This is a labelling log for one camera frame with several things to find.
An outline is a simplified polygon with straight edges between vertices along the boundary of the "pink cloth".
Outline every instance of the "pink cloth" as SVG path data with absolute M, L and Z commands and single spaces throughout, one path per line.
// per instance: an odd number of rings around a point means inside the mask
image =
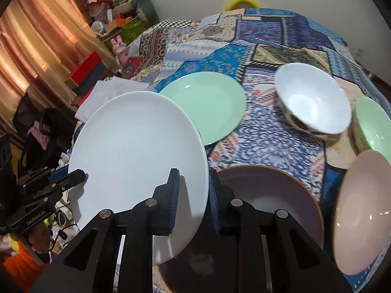
M 47 125 L 44 125 L 43 128 L 46 131 L 50 131 L 50 127 Z M 38 121 L 34 122 L 34 125 L 29 129 L 29 131 L 27 132 L 27 135 L 29 135 L 30 133 L 34 136 L 34 138 L 37 139 L 37 141 L 39 142 L 41 147 L 44 149 L 44 151 L 46 151 L 48 144 L 50 142 L 50 137 L 45 136 L 44 134 L 42 134 L 40 132 L 40 123 Z

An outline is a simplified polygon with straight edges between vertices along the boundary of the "orange cloth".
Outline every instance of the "orange cloth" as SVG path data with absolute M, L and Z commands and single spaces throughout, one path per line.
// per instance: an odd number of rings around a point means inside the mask
M 18 245 L 19 254 L 7 258 L 3 265 L 20 289 L 28 293 L 35 280 L 45 270 L 46 265 L 38 266 L 24 245 L 21 242 L 18 242 Z

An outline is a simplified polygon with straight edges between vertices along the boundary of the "red box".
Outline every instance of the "red box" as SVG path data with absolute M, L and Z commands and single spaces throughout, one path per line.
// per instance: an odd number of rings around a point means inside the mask
M 74 70 L 72 70 L 68 79 L 72 79 L 77 85 L 80 85 L 100 61 L 101 58 L 99 54 L 97 52 L 92 52 Z

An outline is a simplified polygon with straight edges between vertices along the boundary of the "electrical outlet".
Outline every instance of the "electrical outlet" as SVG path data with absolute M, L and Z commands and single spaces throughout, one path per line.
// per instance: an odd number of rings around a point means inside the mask
M 362 48 L 357 48 L 356 55 L 362 56 L 363 52 L 364 52 L 364 50 Z

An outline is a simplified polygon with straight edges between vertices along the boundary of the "yellow round object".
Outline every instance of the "yellow round object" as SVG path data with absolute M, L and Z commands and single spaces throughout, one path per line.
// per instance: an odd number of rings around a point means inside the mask
M 256 0 L 231 0 L 224 9 L 224 12 L 238 8 L 261 8 L 262 5 Z

